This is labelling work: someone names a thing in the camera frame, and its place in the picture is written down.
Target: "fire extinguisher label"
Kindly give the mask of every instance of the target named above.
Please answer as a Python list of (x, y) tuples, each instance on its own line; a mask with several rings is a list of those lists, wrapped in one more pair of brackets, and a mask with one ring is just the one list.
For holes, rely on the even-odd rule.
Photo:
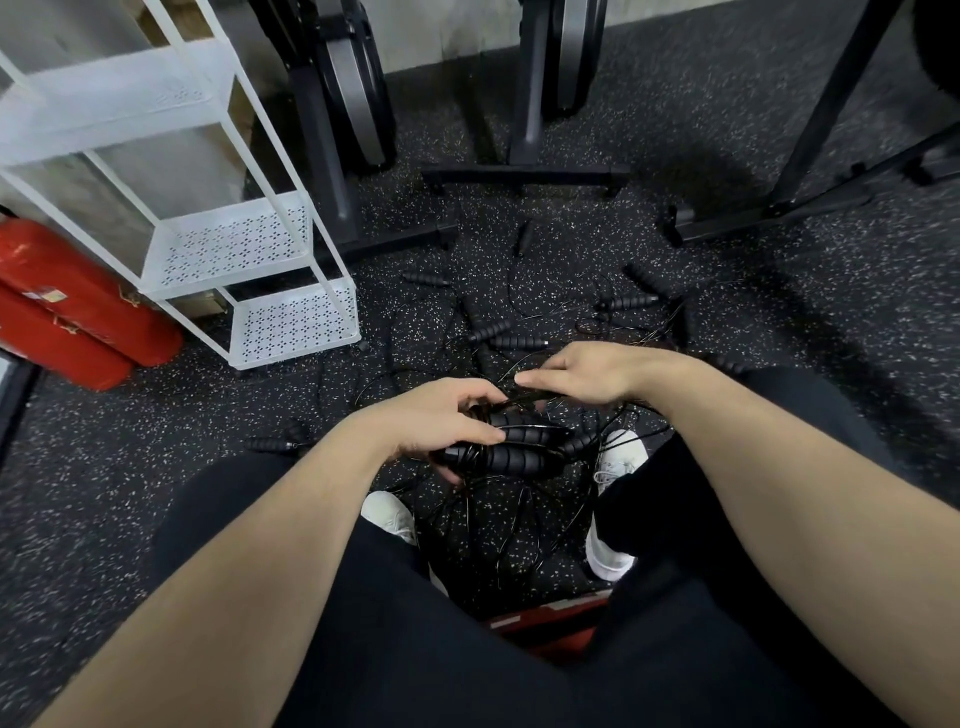
[(56, 288), (40, 288), (36, 292), (27, 292), (23, 295), (28, 299), (46, 301), (47, 303), (60, 303), (67, 299), (67, 295), (63, 293), (63, 291), (58, 291)]

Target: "white sneaker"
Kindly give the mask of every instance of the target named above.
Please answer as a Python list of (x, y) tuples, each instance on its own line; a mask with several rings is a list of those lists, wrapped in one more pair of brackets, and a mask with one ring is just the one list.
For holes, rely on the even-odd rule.
[[(593, 480), (597, 495), (602, 494), (618, 477), (632, 473), (647, 461), (647, 448), (629, 429), (615, 429), (604, 439)], [(597, 576), (606, 581), (617, 581), (636, 561), (629, 553), (614, 551), (597, 536), (597, 521), (590, 519), (587, 533), (587, 563)]]
[[(396, 497), (393, 493), (386, 491), (373, 491), (364, 498), (363, 505), (360, 508), (360, 515), (378, 528), (382, 528), (391, 536), (399, 536), (410, 546), (417, 545), (417, 529), (414, 524), (414, 515)], [(439, 589), (444, 596), (446, 593), (444, 583), (437, 578), (433, 572), (433, 567), (427, 565), (430, 569), (430, 582)]]

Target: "hand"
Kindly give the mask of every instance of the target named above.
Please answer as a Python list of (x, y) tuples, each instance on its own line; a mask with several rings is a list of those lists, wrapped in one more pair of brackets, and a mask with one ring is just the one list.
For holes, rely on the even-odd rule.
[(649, 401), (659, 372), (687, 362), (696, 360), (655, 347), (576, 341), (543, 362), (539, 369), (518, 372), (514, 381), (521, 387), (557, 392), (584, 404)]
[[(485, 379), (448, 377), (365, 407), (351, 417), (363, 422), (365, 437), (373, 437), (384, 446), (386, 459), (400, 455), (422, 458), (431, 450), (461, 441), (479, 445), (502, 443), (502, 430), (474, 420), (464, 411), (481, 400), (498, 403), (506, 399)], [(435, 467), (450, 482), (460, 482), (449, 469)]]

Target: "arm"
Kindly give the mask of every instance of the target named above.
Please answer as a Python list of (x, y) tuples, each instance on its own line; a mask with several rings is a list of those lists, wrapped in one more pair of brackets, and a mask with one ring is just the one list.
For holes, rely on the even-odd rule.
[(594, 404), (649, 402), (817, 639), (907, 722), (956, 725), (960, 514), (682, 354), (574, 344), (516, 382)]
[(443, 379), (340, 422), (157, 589), (36, 728), (266, 728), (290, 691), (377, 471), (387, 460), (503, 433), (458, 409), (506, 399)]

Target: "forearm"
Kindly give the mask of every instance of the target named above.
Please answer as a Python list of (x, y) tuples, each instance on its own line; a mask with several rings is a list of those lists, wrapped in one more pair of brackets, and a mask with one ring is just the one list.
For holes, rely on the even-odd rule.
[(352, 427), (161, 585), (36, 725), (271, 725), (389, 454)]
[(818, 639), (912, 724), (960, 715), (960, 514), (700, 362), (645, 389)]

